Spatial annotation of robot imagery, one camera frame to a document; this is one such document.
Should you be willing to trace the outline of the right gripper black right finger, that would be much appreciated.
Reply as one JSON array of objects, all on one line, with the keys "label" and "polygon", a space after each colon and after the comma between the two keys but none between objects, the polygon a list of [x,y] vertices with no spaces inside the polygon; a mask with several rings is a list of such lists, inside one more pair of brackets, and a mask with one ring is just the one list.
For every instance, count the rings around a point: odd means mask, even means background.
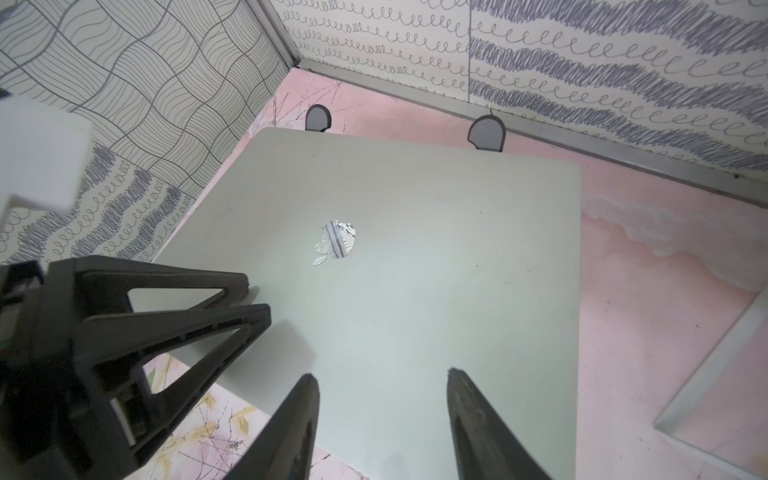
[{"label": "right gripper black right finger", "polygon": [[448,372],[447,408],[461,479],[550,479],[463,370]]}]

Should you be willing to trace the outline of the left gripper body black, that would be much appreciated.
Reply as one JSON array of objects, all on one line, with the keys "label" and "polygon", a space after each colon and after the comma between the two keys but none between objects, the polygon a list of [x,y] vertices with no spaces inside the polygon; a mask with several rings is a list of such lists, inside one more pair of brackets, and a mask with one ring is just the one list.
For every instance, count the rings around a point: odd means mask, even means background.
[{"label": "left gripper body black", "polygon": [[1,268],[1,477],[75,479],[60,444],[51,374],[32,359],[44,274],[35,261]]}]

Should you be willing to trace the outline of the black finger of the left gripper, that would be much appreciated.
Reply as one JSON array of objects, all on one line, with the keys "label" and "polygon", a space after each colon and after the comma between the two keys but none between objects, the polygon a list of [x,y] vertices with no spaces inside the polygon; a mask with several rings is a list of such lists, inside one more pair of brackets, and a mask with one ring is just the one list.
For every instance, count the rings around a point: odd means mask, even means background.
[{"label": "black finger of the left gripper", "polygon": [[270,325],[266,304],[100,315],[81,325],[69,420],[85,476],[142,469]]},{"label": "black finger of the left gripper", "polygon": [[[216,293],[183,310],[133,309],[129,293],[172,290]],[[49,324],[150,324],[210,320],[215,324],[248,324],[251,314],[235,303],[248,291],[242,273],[185,269],[105,256],[88,256],[54,262],[47,276]]]}]

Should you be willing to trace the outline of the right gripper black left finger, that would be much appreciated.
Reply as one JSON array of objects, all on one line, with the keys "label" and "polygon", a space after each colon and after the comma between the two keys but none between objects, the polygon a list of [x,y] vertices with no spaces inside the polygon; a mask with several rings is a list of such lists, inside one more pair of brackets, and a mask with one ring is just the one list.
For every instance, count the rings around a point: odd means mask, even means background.
[{"label": "right gripper black left finger", "polygon": [[308,479],[319,406],[318,381],[304,374],[225,479]]}]

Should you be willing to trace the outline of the silver laptop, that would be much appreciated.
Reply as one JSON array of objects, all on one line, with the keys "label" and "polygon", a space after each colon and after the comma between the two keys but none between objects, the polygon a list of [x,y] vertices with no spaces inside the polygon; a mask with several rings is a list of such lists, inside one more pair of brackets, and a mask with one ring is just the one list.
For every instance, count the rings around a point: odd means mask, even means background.
[{"label": "silver laptop", "polygon": [[273,413],[319,383],[317,444],[372,479],[453,479],[465,371],[575,475],[582,172],[570,162],[261,130],[157,262],[243,273],[271,327],[219,384]]}]

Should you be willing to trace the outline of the black laptop stand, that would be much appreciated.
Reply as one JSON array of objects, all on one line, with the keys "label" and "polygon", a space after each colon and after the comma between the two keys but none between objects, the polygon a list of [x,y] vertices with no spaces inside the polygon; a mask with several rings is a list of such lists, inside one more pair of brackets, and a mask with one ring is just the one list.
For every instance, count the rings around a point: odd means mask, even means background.
[{"label": "black laptop stand", "polygon": [[[309,107],[305,114],[305,131],[325,132],[332,126],[330,111],[321,104]],[[484,115],[477,118],[470,126],[467,141],[477,150],[499,152],[504,150],[506,141],[506,127],[503,121],[493,115]]]}]

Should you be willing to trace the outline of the white wooden side table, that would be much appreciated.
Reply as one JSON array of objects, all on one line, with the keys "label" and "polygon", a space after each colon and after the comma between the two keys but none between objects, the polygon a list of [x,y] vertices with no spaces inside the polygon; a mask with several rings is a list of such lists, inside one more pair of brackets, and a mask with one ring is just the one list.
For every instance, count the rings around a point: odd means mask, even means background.
[{"label": "white wooden side table", "polygon": [[673,447],[737,479],[761,479],[761,476],[713,453],[681,440],[675,430],[716,385],[758,331],[767,324],[767,288],[756,296],[680,387],[653,423],[654,429]]}]

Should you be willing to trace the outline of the pink floral mat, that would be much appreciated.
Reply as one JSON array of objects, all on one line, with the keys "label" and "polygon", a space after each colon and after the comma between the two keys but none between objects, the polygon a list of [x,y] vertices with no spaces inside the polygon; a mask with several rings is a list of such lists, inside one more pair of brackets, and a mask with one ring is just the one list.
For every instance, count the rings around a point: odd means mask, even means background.
[{"label": "pink floral mat", "polygon": [[[471,120],[292,69],[235,147],[266,126],[471,148]],[[583,170],[577,479],[734,479],[653,423],[767,286],[767,209],[508,133],[505,151]],[[220,479],[267,415],[214,386],[129,479]],[[767,479],[767,321],[673,432]]]}]

